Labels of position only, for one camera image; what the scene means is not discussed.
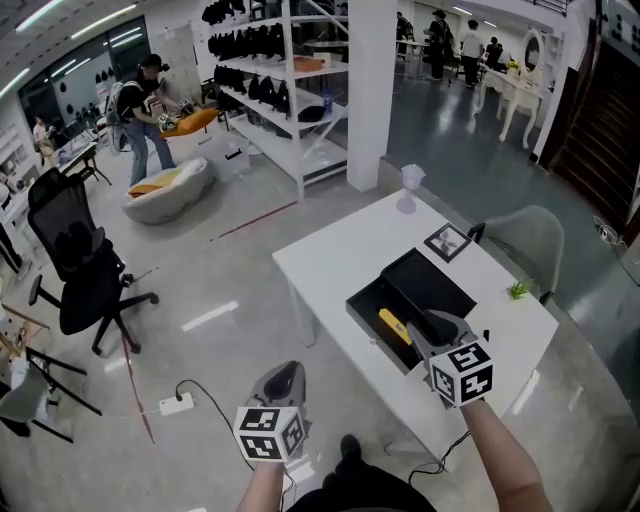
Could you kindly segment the row of black bags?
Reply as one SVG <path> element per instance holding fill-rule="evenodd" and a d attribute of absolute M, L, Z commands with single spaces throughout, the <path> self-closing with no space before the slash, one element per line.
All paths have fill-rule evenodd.
<path fill-rule="evenodd" d="M 256 8 L 251 7 L 251 15 L 266 13 L 266 0 L 256 0 Z M 245 0 L 214 0 L 205 7 L 202 21 L 210 26 L 231 21 L 234 15 L 247 14 Z M 281 24 L 272 26 L 250 27 L 246 29 L 230 29 L 224 33 L 212 35 L 207 41 L 209 52 L 218 59 L 218 62 L 226 62 L 232 59 L 258 57 L 272 59 L 276 56 L 284 59 L 284 33 Z M 234 92 L 247 96 L 250 100 L 258 101 L 273 107 L 288 119 L 291 115 L 289 91 L 285 82 L 279 86 L 274 85 L 270 77 L 259 78 L 254 73 L 248 86 L 245 86 L 245 75 L 249 73 L 225 65 L 216 64 L 213 72 L 213 80 L 219 86 L 227 87 Z M 225 94 L 217 93 L 218 104 L 223 110 L 240 110 L 240 103 L 233 98 L 227 98 Z"/>

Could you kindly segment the grey shell chair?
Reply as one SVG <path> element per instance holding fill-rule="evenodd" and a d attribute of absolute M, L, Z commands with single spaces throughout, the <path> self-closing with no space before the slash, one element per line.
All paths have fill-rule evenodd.
<path fill-rule="evenodd" d="M 467 236 L 515 272 L 517 280 L 535 282 L 531 295 L 545 306 L 554 295 L 564 253 L 564 229 L 557 217 L 538 206 L 486 219 Z"/>

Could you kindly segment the person's left forearm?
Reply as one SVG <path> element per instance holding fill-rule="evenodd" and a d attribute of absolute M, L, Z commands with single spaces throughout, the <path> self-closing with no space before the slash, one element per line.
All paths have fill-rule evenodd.
<path fill-rule="evenodd" d="M 259 462 L 236 512 L 280 512 L 284 469 L 281 462 Z"/>

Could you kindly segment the white metal shelf rack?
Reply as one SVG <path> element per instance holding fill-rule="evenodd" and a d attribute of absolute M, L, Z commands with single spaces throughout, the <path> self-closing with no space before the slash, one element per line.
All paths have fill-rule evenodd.
<path fill-rule="evenodd" d="M 223 93 L 240 103 L 240 110 L 224 110 L 227 127 L 245 137 L 273 163 L 280 167 L 297 185 L 303 196 L 308 186 L 335 176 L 347 167 L 344 147 L 330 138 L 331 131 L 346 118 L 348 106 L 342 99 L 340 86 L 348 74 L 348 18 L 338 14 L 329 0 L 266 0 L 266 13 L 253 16 L 251 7 L 256 0 L 245 0 L 247 14 L 234 15 L 229 21 L 210 26 L 203 22 L 203 38 L 207 57 L 212 62 L 211 81 L 216 93 Z M 218 62 L 208 50 L 210 36 L 230 29 L 256 28 L 281 24 L 284 33 L 285 57 L 257 60 L 250 58 Z M 294 71 L 293 58 L 309 56 L 329 62 L 323 70 L 311 73 Z M 259 78 L 270 77 L 274 85 L 285 82 L 289 91 L 291 115 L 285 119 L 273 107 L 250 100 L 233 90 L 217 85 L 213 80 L 216 64 L 247 71 L 245 86 L 254 73 Z M 333 95 L 331 114 L 321 121 L 300 123 L 299 112 L 310 105 L 323 106 L 323 91 L 330 88 Z"/>

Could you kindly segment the yellow object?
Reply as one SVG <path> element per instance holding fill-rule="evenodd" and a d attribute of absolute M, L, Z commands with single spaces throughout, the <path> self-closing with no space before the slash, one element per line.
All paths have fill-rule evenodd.
<path fill-rule="evenodd" d="M 389 309 L 380 309 L 378 316 L 406 345 L 412 345 L 407 327 Z"/>

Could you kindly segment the grey beanbag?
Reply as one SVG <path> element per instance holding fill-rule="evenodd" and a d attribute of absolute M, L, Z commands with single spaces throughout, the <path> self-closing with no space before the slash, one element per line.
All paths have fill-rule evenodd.
<path fill-rule="evenodd" d="M 122 210 L 133 221 L 160 225 L 197 203 L 214 183 L 210 162 L 199 157 L 141 180 L 126 193 Z"/>

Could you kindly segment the clear wine glass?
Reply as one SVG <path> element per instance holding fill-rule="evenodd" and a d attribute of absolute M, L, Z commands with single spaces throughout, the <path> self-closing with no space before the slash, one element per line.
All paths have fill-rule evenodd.
<path fill-rule="evenodd" d="M 416 211 L 414 192 L 421 186 L 425 172 L 417 164 L 409 164 L 401 168 L 401 174 L 403 193 L 396 203 L 396 208 L 403 214 L 411 215 Z"/>

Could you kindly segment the person's right forearm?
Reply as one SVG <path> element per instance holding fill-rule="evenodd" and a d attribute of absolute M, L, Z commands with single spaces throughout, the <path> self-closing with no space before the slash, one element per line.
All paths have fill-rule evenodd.
<path fill-rule="evenodd" d="M 482 400 L 461 407 L 500 512 L 552 512 L 533 460 Z"/>

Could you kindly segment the black picture frame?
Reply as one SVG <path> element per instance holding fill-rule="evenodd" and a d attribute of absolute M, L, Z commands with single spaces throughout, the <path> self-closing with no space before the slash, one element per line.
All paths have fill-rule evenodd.
<path fill-rule="evenodd" d="M 424 245 L 446 263 L 455 259 L 470 243 L 471 239 L 451 223 L 445 224 L 424 240 Z"/>

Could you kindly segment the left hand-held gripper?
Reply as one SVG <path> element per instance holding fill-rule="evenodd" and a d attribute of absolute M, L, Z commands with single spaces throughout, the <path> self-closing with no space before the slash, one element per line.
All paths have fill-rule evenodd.
<path fill-rule="evenodd" d="M 248 404 L 237 409 L 233 434 L 248 462 L 287 463 L 306 438 L 306 372 L 288 361 L 253 385 Z"/>

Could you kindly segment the black office chair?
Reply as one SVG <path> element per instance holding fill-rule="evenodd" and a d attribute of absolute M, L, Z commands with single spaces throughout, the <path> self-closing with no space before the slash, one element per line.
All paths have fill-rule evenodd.
<path fill-rule="evenodd" d="M 134 283 L 125 263 L 116 254 L 105 230 L 96 226 L 89 208 L 84 181 L 53 167 L 41 175 L 28 191 L 28 223 L 51 259 L 63 283 L 55 298 L 38 276 L 29 304 L 43 299 L 59 310 L 63 334 L 78 334 L 98 326 L 92 351 L 101 355 L 101 340 L 110 324 L 117 325 L 132 353 L 141 351 L 122 319 L 122 312 L 143 302 L 157 304 L 153 292 L 124 299 L 122 292 Z"/>

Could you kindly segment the white power strip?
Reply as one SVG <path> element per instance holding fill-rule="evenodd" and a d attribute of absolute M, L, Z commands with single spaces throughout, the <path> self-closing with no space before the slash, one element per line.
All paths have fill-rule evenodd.
<path fill-rule="evenodd" d="M 187 411 L 193 407 L 194 399 L 190 392 L 180 393 L 159 401 L 159 411 L 164 417 Z"/>

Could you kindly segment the person's black trousers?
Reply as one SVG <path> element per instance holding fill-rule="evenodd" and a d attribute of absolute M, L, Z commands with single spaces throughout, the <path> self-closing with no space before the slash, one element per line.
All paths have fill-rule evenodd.
<path fill-rule="evenodd" d="M 287 512 L 437 512 L 419 491 L 363 460 L 342 461 Z"/>

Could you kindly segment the orange cushion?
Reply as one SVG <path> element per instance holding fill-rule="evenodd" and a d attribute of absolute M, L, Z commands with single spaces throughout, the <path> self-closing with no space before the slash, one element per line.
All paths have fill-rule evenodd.
<path fill-rule="evenodd" d="M 166 139 L 193 134 L 211 124 L 218 115 L 219 111 L 214 108 L 195 111 L 193 114 L 179 119 L 172 129 L 163 130 L 160 137 Z"/>

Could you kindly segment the black box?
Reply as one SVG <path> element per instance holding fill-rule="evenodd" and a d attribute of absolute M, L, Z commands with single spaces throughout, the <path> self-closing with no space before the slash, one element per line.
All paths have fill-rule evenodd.
<path fill-rule="evenodd" d="M 419 325 L 426 310 L 464 319 L 475 306 L 471 297 L 416 249 L 389 264 L 346 301 L 347 312 L 403 374 L 421 359 L 379 318 L 380 309 L 389 309 L 407 327 L 408 322 Z"/>

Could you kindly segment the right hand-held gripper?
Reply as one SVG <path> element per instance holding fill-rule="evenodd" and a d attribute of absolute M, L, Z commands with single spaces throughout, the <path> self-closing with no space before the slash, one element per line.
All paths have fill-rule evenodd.
<path fill-rule="evenodd" d="M 477 336 L 465 319 L 426 310 L 419 325 L 407 323 L 407 331 L 425 367 L 425 381 L 447 408 L 482 400 L 492 390 L 494 365 L 487 340 Z"/>

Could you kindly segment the white vanity table with mirror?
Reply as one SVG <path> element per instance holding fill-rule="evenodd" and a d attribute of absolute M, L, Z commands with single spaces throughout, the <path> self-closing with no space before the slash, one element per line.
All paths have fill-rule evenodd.
<path fill-rule="evenodd" d="M 503 122 L 499 140 L 504 142 L 515 113 L 527 114 L 528 123 L 522 136 L 524 150 L 529 149 L 529 136 L 538 124 L 540 111 L 546 115 L 552 87 L 559 66 L 564 37 L 539 32 L 531 28 L 525 35 L 519 53 L 507 64 L 505 73 L 480 65 L 481 80 L 474 93 L 472 115 L 478 116 L 484 107 L 488 90 L 499 94 L 496 119 Z"/>

